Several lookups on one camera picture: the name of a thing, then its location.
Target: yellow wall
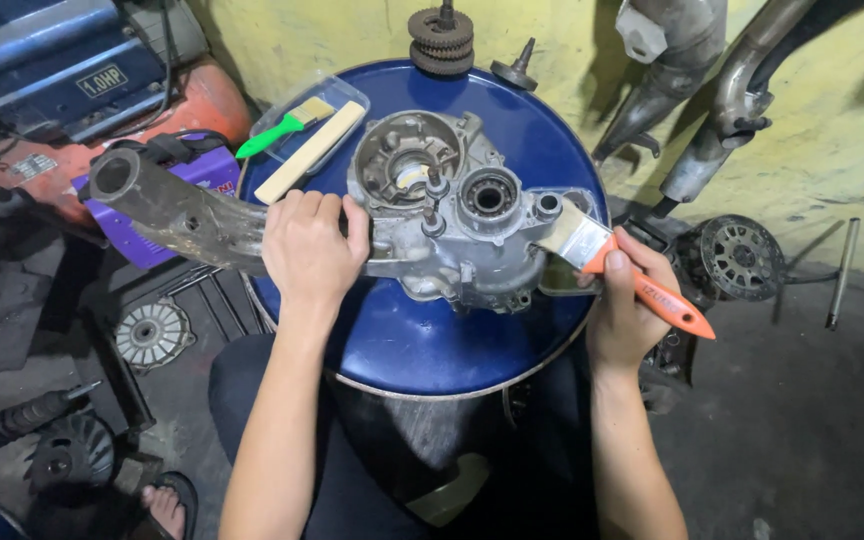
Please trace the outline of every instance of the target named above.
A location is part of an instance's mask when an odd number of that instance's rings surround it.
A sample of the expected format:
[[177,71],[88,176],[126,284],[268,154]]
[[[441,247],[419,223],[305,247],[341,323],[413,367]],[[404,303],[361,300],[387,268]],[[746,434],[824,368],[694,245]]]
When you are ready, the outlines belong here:
[[[213,52],[246,93],[273,101],[311,69],[338,71],[407,56],[406,20],[437,5],[417,0],[189,0]],[[615,32],[619,0],[456,0],[475,23],[476,66],[510,63],[530,36],[536,94],[592,149],[610,114],[637,82]],[[763,0],[730,0],[731,42]],[[674,216],[689,222],[735,213],[762,222],[793,256],[840,219],[861,217],[855,267],[864,271],[864,11],[789,57],[772,79],[772,128],[732,154],[697,202]],[[641,150],[609,159],[609,193],[654,203],[657,187],[701,123],[682,107],[653,130],[661,158]],[[635,158],[634,166],[628,157]],[[838,264],[845,229],[810,261]]]

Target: orange brush handle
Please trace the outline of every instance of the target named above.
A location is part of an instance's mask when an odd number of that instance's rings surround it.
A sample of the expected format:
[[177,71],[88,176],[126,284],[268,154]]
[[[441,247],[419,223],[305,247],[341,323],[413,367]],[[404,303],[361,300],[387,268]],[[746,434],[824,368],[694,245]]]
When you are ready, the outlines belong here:
[[[618,249],[618,242],[615,235],[612,235],[594,258],[585,264],[582,273],[605,272],[606,253],[616,249]],[[646,276],[641,270],[632,270],[635,274],[635,296],[661,320],[699,338],[715,339],[712,325],[689,300],[665,285],[659,284],[652,277]]]

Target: knee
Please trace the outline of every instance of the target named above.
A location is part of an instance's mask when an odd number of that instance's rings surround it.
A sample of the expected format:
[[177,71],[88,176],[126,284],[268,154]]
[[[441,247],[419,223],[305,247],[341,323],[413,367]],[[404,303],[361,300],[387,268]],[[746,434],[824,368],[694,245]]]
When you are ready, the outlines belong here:
[[275,341],[274,334],[260,333],[242,336],[225,345],[212,360],[208,377],[210,401],[248,393],[250,387],[258,389]]

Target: green brush handle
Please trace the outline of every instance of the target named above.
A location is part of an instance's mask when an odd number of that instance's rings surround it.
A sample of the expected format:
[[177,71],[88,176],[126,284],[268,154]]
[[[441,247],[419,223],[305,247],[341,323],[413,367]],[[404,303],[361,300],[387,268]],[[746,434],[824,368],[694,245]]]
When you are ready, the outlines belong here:
[[300,132],[304,129],[306,129],[306,126],[299,119],[292,114],[286,113],[285,116],[282,116],[282,121],[277,126],[258,133],[258,135],[250,138],[245,144],[239,147],[239,151],[235,153],[235,158],[242,160],[243,158],[254,156],[268,148],[270,144],[276,142],[280,137]]

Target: hand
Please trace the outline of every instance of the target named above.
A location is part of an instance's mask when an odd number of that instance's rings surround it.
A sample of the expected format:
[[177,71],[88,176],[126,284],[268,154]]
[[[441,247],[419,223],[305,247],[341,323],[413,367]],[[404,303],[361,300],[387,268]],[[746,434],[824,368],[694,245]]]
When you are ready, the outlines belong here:
[[[348,239],[339,231],[342,209]],[[282,312],[338,313],[369,251],[369,215],[349,195],[293,189],[269,207],[262,261],[282,295]]]
[[[606,255],[605,289],[592,307],[585,331],[585,347],[592,371],[635,378],[642,358],[671,326],[636,300],[633,264],[661,285],[680,292],[679,282],[666,256],[653,251],[615,228],[619,249]],[[590,281],[576,276],[579,284]]]

